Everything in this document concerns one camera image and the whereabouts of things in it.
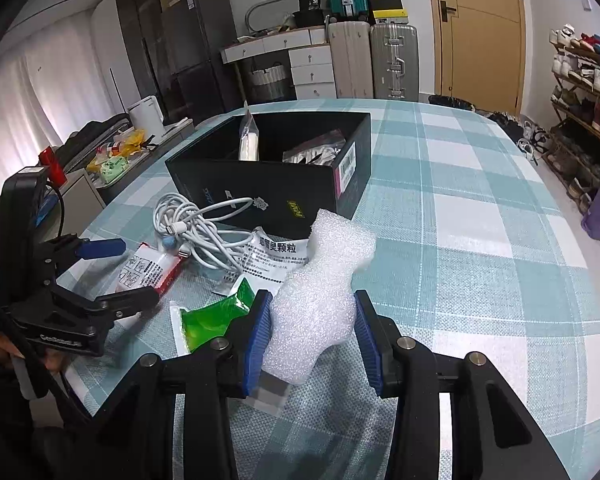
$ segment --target checkered tablecloth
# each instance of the checkered tablecloth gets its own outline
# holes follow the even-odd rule
[[[354,220],[378,235],[378,248],[352,289],[365,288],[378,314],[435,352],[487,354],[571,477],[589,479],[600,466],[600,312],[573,233],[509,137],[477,114],[423,104],[307,100],[253,107],[281,110],[371,114],[372,174]],[[181,147],[107,206],[86,235],[122,237],[128,252],[142,241],[153,244],[152,209],[175,190],[164,159]],[[60,283],[93,298],[110,289],[123,262],[79,262]],[[176,355],[170,306],[217,301],[211,290],[218,277],[188,262],[158,314],[116,322],[104,357],[74,361],[67,377],[91,413],[142,354]],[[441,478],[450,478],[444,399],[441,407]],[[353,337],[323,353],[279,412],[242,401],[232,401],[230,412],[242,479],[384,475],[395,401],[378,399],[368,386]]]

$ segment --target yellow logo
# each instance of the yellow logo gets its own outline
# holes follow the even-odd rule
[[[300,206],[296,202],[294,202],[293,200],[287,200],[286,203],[289,204],[289,207],[291,208],[291,212],[297,218],[304,218],[304,215],[302,214],[302,210],[300,209]]]

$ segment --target drawer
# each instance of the drawer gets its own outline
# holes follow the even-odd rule
[[[306,46],[289,51],[289,61],[291,66],[322,65],[331,63],[331,47]]]
[[[311,35],[312,45],[324,43],[325,41],[327,41],[324,35],[324,27],[310,28],[309,34]]]
[[[297,85],[296,97],[302,99],[335,99],[335,83],[317,83],[315,85]]]
[[[311,45],[311,37],[308,30],[294,30],[293,32],[284,32],[262,38],[265,52],[275,52],[276,50],[285,50],[286,48],[295,48],[296,46]]]
[[[294,78],[294,85],[334,82],[333,65],[331,63],[296,66],[291,69],[291,75]]]
[[[230,46],[222,51],[222,60],[225,63],[231,63],[232,61],[257,56],[258,54],[264,54],[262,40],[248,41],[240,45]]]

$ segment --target white curtain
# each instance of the white curtain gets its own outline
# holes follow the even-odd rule
[[[0,192],[47,146],[114,114],[86,12],[43,28],[0,57]]]

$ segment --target metal screw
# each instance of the metal screw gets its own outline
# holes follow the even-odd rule
[[[469,354],[469,361],[471,361],[476,366],[482,366],[483,364],[486,364],[487,358],[484,354],[481,354],[480,352],[471,352]]]
[[[140,366],[144,368],[150,368],[158,362],[158,356],[156,354],[144,354],[140,358]]]
[[[229,342],[224,337],[215,337],[210,344],[214,350],[224,350],[229,346]]]
[[[416,347],[416,340],[413,337],[399,337],[396,343],[400,348],[404,348],[405,350],[411,350]]]

